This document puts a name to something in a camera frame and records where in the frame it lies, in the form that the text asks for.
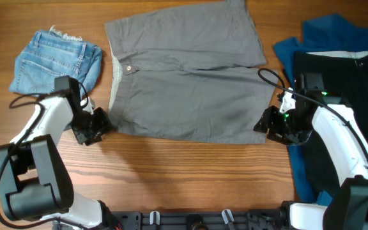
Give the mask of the grey cotton shorts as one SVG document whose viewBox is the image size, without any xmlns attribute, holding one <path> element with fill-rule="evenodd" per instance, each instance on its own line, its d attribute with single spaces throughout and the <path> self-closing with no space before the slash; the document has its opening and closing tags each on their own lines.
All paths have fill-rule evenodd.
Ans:
<svg viewBox="0 0 368 230">
<path fill-rule="evenodd" d="M 273 88 L 245 1 L 166 8 L 105 23 L 113 79 L 108 116 L 124 134 L 262 144 L 254 130 Z"/>
</svg>

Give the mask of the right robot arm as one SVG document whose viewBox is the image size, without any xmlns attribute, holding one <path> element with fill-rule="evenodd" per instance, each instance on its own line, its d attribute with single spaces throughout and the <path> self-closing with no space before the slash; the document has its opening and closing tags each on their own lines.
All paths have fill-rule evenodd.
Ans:
<svg viewBox="0 0 368 230">
<path fill-rule="evenodd" d="M 327 90 L 318 73 L 303 73 L 297 90 L 280 84 L 280 107 L 267 108 L 254 130 L 283 144 L 320 137 L 337 174 L 339 191 L 327 206 L 284 201 L 275 210 L 253 210 L 252 219 L 274 229 L 368 229 L 368 143 L 348 99 Z"/>
</svg>

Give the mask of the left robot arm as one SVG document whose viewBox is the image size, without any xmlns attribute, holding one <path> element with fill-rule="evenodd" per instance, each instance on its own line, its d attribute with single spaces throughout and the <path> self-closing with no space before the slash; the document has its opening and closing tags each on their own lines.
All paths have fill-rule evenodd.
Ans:
<svg viewBox="0 0 368 230">
<path fill-rule="evenodd" d="M 33 94 L 34 114 L 18 136 L 0 145 L 0 223 L 29 229 L 53 222 L 61 229 L 122 229 L 103 201 L 75 192 L 57 149 L 66 127 L 79 144 L 102 140 L 110 123 L 105 111 L 81 103 L 78 94 Z"/>
</svg>

